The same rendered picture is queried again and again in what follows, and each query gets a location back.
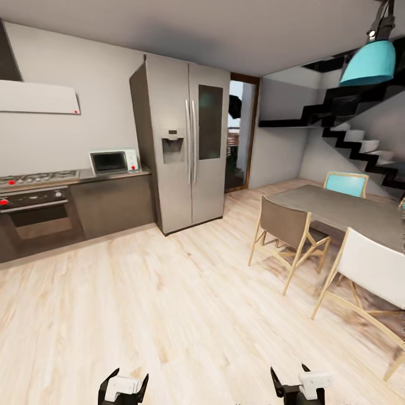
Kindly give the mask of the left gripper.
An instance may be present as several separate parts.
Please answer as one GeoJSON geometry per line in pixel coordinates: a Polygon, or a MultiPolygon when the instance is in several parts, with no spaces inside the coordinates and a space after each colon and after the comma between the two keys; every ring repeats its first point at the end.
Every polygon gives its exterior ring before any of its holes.
{"type": "Polygon", "coordinates": [[[114,400],[113,402],[105,400],[108,382],[110,378],[116,376],[118,372],[119,368],[117,368],[107,379],[105,379],[100,384],[101,388],[98,391],[98,405],[138,405],[138,403],[142,403],[149,380],[149,373],[147,373],[145,379],[143,380],[142,388],[138,393],[133,394],[120,393],[120,395],[117,396],[116,400],[114,400]]]}

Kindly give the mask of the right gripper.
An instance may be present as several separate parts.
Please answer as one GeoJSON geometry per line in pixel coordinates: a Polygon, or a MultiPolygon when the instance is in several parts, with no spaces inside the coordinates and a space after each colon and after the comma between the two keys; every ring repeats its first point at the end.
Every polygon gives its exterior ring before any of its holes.
{"type": "MultiPolygon", "coordinates": [[[[301,365],[304,372],[311,372],[304,364],[301,365]]],[[[317,399],[307,400],[299,385],[281,385],[275,371],[271,367],[271,375],[278,398],[283,398],[284,405],[325,405],[325,389],[316,389],[317,399]]]]}

